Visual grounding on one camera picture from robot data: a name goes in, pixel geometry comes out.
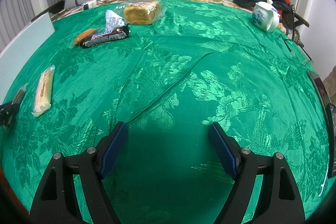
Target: wrapped snack bar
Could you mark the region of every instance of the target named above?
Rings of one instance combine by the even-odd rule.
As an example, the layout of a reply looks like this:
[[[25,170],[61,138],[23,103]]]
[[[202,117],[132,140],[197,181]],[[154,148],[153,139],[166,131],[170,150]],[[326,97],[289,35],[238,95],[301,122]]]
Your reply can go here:
[[[130,24],[154,25],[164,15],[166,9],[160,0],[129,0],[120,3],[115,8],[115,13]]]
[[[35,95],[34,111],[32,112],[35,117],[42,115],[51,107],[54,71],[55,66],[52,65],[41,74]]]
[[[71,45],[69,48],[73,48],[74,46],[78,46],[85,38],[87,38],[90,35],[94,35],[97,33],[100,33],[103,30],[103,28],[98,28],[98,29],[88,29],[79,35],[76,36],[75,39],[71,41]]]

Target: black device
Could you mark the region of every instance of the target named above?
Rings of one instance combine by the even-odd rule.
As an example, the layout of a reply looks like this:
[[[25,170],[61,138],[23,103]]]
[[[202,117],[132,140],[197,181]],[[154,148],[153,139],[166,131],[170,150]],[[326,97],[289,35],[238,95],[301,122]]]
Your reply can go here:
[[[85,200],[94,224],[121,224],[101,182],[113,169],[126,140],[127,126],[118,122],[110,135],[80,155],[55,153],[38,185],[30,216],[32,224],[86,223],[81,217],[73,174],[81,177]],[[228,137],[219,123],[209,127],[209,139],[224,171],[235,180],[214,224],[240,224],[246,213],[257,175],[263,175],[253,219],[247,223],[302,224],[305,212],[291,169],[280,152],[254,154]]]
[[[328,177],[336,176],[336,106],[329,103],[326,107],[329,121],[329,167]]]
[[[22,87],[15,95],[13,101],[0,105],[0,126],[5,126],[7,129],[11,128],[15,115],[19,112],[24,94],[25,91]]]
[[[328,177],[336,176],[336,107],[331,103],[329,95],[320,76],[312,71],[308,71],[309,78],[313,83],[316,93],[322,104],[322,109],[325,115],[325,121],[328,127],[329,139],[329,167]]]

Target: white teapot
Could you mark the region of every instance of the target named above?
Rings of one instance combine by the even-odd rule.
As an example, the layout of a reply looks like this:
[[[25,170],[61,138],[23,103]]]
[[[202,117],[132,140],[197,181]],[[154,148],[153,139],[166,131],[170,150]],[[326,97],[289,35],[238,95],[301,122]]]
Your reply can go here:
[[[273,32],[279,24],[280,15],[272,4],[271,0],[267,0],[267,3],[260,1],[255,4],[252,12],[254,25],[265,32]]]

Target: white wall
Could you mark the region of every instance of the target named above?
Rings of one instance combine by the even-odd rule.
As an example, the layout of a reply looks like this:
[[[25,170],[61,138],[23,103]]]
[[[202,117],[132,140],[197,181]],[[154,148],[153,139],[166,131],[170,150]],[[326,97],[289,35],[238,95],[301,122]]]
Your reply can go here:
[[[307,10],[305,19],[310,27],[301,29],[301,41],[323,80],[336,65],[336,1],[311,0]]]

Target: green floral fabric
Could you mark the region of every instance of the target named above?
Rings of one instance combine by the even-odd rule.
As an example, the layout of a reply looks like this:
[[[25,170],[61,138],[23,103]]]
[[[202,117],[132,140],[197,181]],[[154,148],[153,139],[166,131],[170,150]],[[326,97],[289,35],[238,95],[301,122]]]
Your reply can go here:
[[[81,153],[117,121],[129,135],[103,182],[122,223],[213,223],[232,188],[211,147],[207,126],[219,122],[254,153],[285,155],[306,217],[333,180],[326,180],[326,124],[307,76],[311,64],[280,30],[265,33],[251,14],[218,4],[163,0],[155,26],[131,26],[127,39],[82,49],[71,40],[105,25],[105,10],[54,22],[56,32],[26,63],[7,95],[29,83],[13,130],[3,139],[2,168],[29,210],[55,152]],[[55,65],[52,107],[31,115],[40,74]],[[260,192],[258,176],[243,222]],[[80,178],[76,192],[91,221]]]

